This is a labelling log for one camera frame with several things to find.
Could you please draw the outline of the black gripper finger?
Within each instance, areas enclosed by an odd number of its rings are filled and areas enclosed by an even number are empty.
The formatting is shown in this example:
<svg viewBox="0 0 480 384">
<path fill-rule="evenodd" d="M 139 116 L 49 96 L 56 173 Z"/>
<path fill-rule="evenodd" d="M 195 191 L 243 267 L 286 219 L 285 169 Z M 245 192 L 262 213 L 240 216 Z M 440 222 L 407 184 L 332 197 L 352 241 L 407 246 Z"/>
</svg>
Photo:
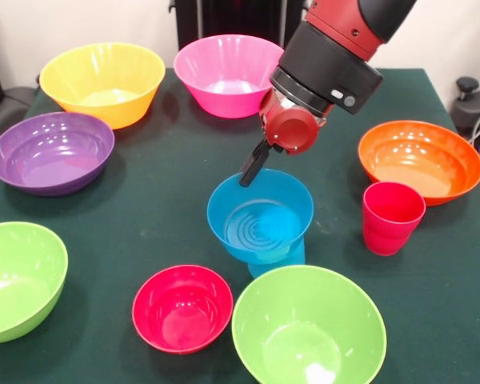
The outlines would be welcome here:
<svg viewBox="0 0 480 384">
<path fill-rule="evenodd" d="M 259 162 L 259 159 L 262 156 L 263 156 L 263 141 L 260 141 L 244 161 L 242 165 L 242 172 L 247 172 L 253 165 Z"/>
<path fill-rule="evenodd" d="M 248 187 L 252 181 L 256 178 L 266 160 L 270 155 L 270 144 L 268 142 L 263 142 L 263 156 L 259 159 L 259 162 L 253 165 L 247 172 L 242 172 L 241 168 L 241 177 L 239 179 L 239 184 L 242 187 Z"/>
</svg>

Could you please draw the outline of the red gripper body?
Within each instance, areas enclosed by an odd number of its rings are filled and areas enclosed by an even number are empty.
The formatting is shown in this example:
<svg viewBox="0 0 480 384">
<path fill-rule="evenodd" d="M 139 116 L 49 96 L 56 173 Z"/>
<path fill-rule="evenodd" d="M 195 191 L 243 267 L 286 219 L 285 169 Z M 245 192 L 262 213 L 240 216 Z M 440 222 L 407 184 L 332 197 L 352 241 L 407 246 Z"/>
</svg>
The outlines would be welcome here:
<svg viewBox="0 0 480 384">
<path fill-rule="evenodd" d="M 269 90 L 262 99 L 259 117 L 265 140 L 279 151 L 301 154 L 318 138 L 320 127 L 315 116 L 288 98 L 280 98 L 276 90 Z"/>
</svg>

